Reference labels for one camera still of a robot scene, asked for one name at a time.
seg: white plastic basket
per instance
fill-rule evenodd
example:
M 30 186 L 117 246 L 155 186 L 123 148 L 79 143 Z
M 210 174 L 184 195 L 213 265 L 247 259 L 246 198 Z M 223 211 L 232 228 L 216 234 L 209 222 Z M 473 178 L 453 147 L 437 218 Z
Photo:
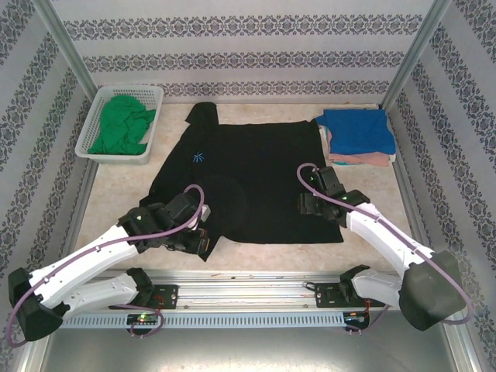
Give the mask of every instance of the white plastic basket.
M 99 155 L 88 153 L 88 150 L 93 146 L 100 134 L 100 114 L 103 106 L 116 95 L 131 95 L 143 103 L 147 110 L 157 110 L 155 119 L 141 141 L 141 143 L 146 143 L 145 152 L 141 155 Z M 147 164 L 150 159 L 153 135 L 155 134 L 163 98 L 164 90 L 162 88 L 149 85 L 108 85 L 100 88 L 91 104 L 81 134 L 77 139 L 76 155 L 102 164 Z

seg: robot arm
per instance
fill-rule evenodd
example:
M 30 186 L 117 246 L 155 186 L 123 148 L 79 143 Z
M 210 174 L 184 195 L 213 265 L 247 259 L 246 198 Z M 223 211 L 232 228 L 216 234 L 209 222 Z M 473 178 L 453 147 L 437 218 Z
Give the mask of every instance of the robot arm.
M 41 339 L 60 327 L 65 319 L 82 312 L 116 304 L 145 306 L 153 293 L 153 284 L 142 269 L 133 268 L 113 279 L 85 283 L 151 247 L 205 253 L 209 240 L 206 230 L 198 228 L 198 223 L 205 221 L 210 211 L 203 205 L 201 214 L 193 219 L 197 209 L 198 202 L 187 194 L 179 194 L 167 205 L 157 203 L 133 208 L 102 236 L 64 259 L 31 273 L 24 268 L 14 270 L 9 275 L 12 307 L 18 306 L 27 292 L 32 292 L 16 314 L 26 340 Z M 178 226 L 182 225 L 185 229 L 181 230 Z M 166 236 L 143 238 L 168 231 L 170 234 Z M 133 236 L 137 237 L 136 241 L 129 239 Z M 50 275 L 57 269 L 60 270 L 57 275 Z
M 317 192 L 300 195 L 300 212 L 321 215 L 349 228 L 373 246 L 398 273 L 380 274 L 364 265 L 353 268 L 341 277 L 344 298 L 371 298 L 399 308 L 410 324 L 420 330 L 465 307 L 466 302 L 457 289 L 426 262 L 431 260 L 461 286 L 458 263 L 449 252 L 435 253 L 414 241 L 383 217 L 360 191 L 346 192 L 332 167 L 314 170 L 310 180 L 309 189 Z M 356 208 L 325 201 L 318 194 Z

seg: folded pink cloth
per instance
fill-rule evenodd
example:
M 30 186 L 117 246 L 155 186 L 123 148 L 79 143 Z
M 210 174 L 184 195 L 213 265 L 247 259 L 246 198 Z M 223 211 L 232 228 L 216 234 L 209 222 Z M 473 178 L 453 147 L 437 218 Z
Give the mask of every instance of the folded pink cloth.
M 327 140 L 329 141 L 329 152 L 331 151 L 331 132 L 326 129 Z M 379 167 L 387 167 L 389 165 L 389 155 L 386 153 L 359 153 L 357 155 L 341 155 L 338 153 L 330 153 L 329 159 L 336 162 L 342 161 L 351 164 L 371 164 Z

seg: black t-shirt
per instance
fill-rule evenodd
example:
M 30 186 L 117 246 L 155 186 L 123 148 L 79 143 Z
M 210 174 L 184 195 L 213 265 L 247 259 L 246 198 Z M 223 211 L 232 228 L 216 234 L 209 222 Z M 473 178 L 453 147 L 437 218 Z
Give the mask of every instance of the black t-shirt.
M 186 121 L 190 126 L 140 204 L 167 204 L 188 185 L 199 184 L 212 211 L 201 224 L 211 247 L 204 260 L 220 236 L 241 243 L 343 241 L 336 222 L 298 212 L 298 195 L 306 192 L 296 177 L 298 166 L 326 165 L 315 120 L 219 125 L 215 104 L 203 102 Z

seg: stack of folded clothes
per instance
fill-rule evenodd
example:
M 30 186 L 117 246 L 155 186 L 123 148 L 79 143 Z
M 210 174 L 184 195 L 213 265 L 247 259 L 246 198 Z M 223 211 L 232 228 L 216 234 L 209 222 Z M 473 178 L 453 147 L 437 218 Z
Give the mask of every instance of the stack of folded clothes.
M 315 119 L 325 128 L 333 163 L 386 167 L 394 161 L 396 146 L 384 110 L 324 110 Z

